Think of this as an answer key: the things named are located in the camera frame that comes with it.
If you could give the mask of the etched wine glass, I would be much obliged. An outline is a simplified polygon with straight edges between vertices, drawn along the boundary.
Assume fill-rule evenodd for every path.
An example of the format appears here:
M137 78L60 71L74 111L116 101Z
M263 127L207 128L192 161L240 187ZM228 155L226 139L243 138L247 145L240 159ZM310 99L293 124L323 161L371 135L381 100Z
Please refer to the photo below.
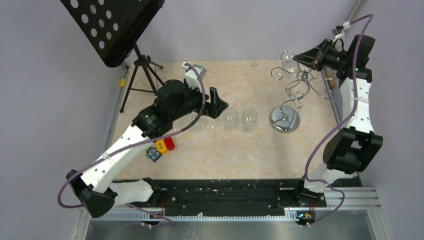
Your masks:
M254 109L246 109L242 113L242 128L244 131L252 131L258 124L258 113Z
M296 75L300 71L300 66L298 62L293 59L294 56L295 54L293 52L284 51L280 55L280 60L281 67L285 72Z
M229 107L223 112L223 124L225 130L233 130L239 124L239 113L235 108Z

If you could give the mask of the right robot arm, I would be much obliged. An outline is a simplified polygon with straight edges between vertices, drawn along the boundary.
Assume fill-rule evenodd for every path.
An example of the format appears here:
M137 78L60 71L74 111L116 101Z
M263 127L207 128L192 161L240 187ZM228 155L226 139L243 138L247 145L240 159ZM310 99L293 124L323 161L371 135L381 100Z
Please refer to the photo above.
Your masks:
M297 54L293 59L316 71L325 67L336 71L340 80L343 120L323 151L323 162L301 180L293 192L299 206L316 202L325 188L340 178L363 172L383 145L371 124L369 93L372 71L366 67L375 39L355 35L348 50L336 50L332 40Z

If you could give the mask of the clear smooth wine glass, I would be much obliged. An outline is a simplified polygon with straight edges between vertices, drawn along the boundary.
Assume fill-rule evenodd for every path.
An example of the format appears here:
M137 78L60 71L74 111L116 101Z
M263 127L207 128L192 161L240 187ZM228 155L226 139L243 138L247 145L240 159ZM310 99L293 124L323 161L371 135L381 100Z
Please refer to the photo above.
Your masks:
M180 118L172 123L172 131L178 132L186 126L186 121L183 118Z

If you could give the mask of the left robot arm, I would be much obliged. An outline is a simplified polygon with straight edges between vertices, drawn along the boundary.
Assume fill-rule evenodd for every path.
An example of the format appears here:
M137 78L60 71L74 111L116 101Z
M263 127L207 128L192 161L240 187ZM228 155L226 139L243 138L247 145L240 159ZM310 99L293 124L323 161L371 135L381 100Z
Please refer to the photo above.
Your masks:
M218 118L229 104L219 97L216 88L210 87L209 91L209 95L203 94L198 87L189 87L186 80L166 81L153 104L139 112L97 161L81 172L72 170L67 174L74 194L91 217L99 218L113 207L128 203L144 202L154 207L160 202L160 189L152 180L114 182L115 176L154 142L166 138L174 121L192 112Z

